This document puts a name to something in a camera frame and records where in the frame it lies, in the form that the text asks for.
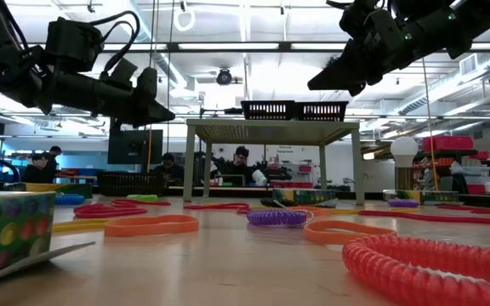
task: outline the ceiling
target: ceiling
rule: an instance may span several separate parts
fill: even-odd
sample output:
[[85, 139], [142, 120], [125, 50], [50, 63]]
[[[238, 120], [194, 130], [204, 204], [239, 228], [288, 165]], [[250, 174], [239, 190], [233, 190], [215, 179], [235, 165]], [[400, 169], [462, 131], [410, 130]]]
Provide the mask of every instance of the ceiling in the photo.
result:
[[[339, 28], [342, 11], [330, 8], [324, 0], [189, 0], [186, 2], [187, 13], [181, 13], [179, 1], [161, 0], [153, 7], [149, 0], [93, 0], [95, 13], [87, 10], [87, 0], [8, 0], [6, 3], [16, 18], [28, 43], [44, 43], [50, 21], [58, 17], [79, 21], [92, 21], [105, 18], [126, 9], [140, 13], [144, 31], [139, 36], [139, 43], [152, 40], [161, 44], [207, 43], [207, 42], [327, 42], [345, 43], [349, 36]], [[182, 31], [195, 21], [190, 30]], [[107, 32], [111, 24], [99, 26]], [[119, 26], [106, 41], [107, 44], [125, 43], [129, 40], [125, 26]], [[490, 30], [476, 39], [477, 42], [490, 42]], [[239, 105], [242, 99], [293, 99], [296, 101], [350, 101], [347, 114], [396, 115], [414, 95], [424, 91], [424, 80], [429, 87], [435, 87], [439, 80], [454, 77], [459, 71], [459, 62], [471, 54], [463, 54], [457, 59], [450, 59], [444, 53], [432, 54], [423, 61], [412, 63], [409, 67], [385, 75], [382, 82], [366, 88], [363, 93], [351, 97], [342, 91], [310, 91], [306, 83], [317, 74], [333, 56], [339, 54], [322, 53], [278, 53], [278, 52], [215, 52], [212, 53], [170, 53], [164, 54], [175, 70], [189, 81], [186, 88], [171, 82], [163, 76], [158, 86], [158, 102], [169, 105], [176, 113], [198, 112], [199, 105], [206, 108], [225, 108]], [[103, 70], [111, 53], [101, 54], [89, 75], [97, 77]], [[482, 57], [490, 54], [478, 54]], [[154, 65], [149, 51], [127, 54], [125, 58], [137, 65], [136, 76], [148, 65]], [[221, 89], [214, 79], [220, 68], [229, 68], [236, 83]], [[441, 93], [433, 93], [435, 102], [431, 103], [431, 113], [443, 116], [452, 110], [477, 101], [490, 94], [490, 85], [483, 90], [481, 81], [486, 76], [466, 82], [458, 87], [449, 88]], [[3, 108], [7, 100], [0, 103], [0, 110], [8, 113], [0, 117], [0, 122], [7, 120], [11, 113], [33, 112], [38, 110], [21, 109], [19, 106]], [[426, 114], [422, 105], [406, 115]], [[70, 108], [57, 108], [56, 113], [83, 114]], [[453, 116], [490, 116], [489, 103], [479, 104], [469, 110], [452, 113]], [[27, 116], [36, 125], [39, 122], [58, 121], [58, 117]], [[99, 125], [100, 121], [91, 121], [89, 126]], [[362, 132], [365, 137], [384, 133], [406, 132], [407, 127], [416, 130], [410, 134], [424, 131], [426, 123], [415, 120], [368, 120], [364, 118]], [[476, 121], [439, 120], [443, 130], [452, 126], [464, 126]]]

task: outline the black plastic crate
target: black plastic crate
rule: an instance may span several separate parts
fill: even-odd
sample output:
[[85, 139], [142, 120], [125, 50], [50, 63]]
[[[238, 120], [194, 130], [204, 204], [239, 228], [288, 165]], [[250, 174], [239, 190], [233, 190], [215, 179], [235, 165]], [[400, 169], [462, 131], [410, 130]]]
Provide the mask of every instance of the black plastic crate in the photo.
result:
[[242, 101], [247, 120], [291, 120], [294, 101]]
[[103, 196], [163, 194], [164, 178], [161, 173], [98, 172], [98, 185]]
[[298, 102], [294, 104], [300, 121], [342, 122], [349, 102]]

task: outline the lamp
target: lamp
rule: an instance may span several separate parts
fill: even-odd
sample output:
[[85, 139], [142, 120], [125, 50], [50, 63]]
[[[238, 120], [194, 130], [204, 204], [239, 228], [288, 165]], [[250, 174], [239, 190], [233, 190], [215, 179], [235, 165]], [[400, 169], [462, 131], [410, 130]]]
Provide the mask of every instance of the lamp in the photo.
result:
[[395, 158], [396, 190], [413, 189], [413, 158], [419, 147], [411, 137], [400, 137], [390, 145], [390, 153]]

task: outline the laboratory room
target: laboratory room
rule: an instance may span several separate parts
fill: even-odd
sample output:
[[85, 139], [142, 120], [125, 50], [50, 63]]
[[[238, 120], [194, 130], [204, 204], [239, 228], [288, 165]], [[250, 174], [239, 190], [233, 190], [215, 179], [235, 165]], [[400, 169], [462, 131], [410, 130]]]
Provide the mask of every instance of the laboratory room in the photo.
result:
[[490, 305], [490, 0], [0, 0], [0, 305]]

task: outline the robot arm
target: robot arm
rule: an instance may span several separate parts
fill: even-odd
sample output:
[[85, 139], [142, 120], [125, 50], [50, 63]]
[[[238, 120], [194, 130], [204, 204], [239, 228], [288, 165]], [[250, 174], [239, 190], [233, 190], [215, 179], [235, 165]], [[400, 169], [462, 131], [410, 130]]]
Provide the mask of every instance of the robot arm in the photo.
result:
[[327, 3], [344, 13], [339, 22], [352, 37], [339, 58], [308, 82], [311, 90], [348, 90], [358, 95], [385, 73], [446, 49], [452, 59], [470, 50], [474, 38], [490, 29], [490, 0], [389, 0], [391, 13], [376, 8], [379, 0]]
[[[102, 36], [95, 26], [125, 14], [137, 21], [130, 42], [109, 60], [99, 80], [80, 74], [92, 70], [110, 34]], [[115, 26], [122, 23], [130, 25], [118, 21]], [[90, 111], [93, 116], [115, 117], [117, 125], [138, 127], [173, 120], [174, 113], [155, 101], [155, 69], [145, 68], [136, 88], [129, 81], [137, 67], [123, 56], [139, 33], [139, 26], [137, 16], [129, 11], [91, 23], [59, 18], [48, 26], [45, 49], [30, 47], [4, 0], [0, 0], [0, 93], [27, 107], [38, 107], [45, 114], [57, 103]], [[109, 75], [114, 65], [117, 67]]]

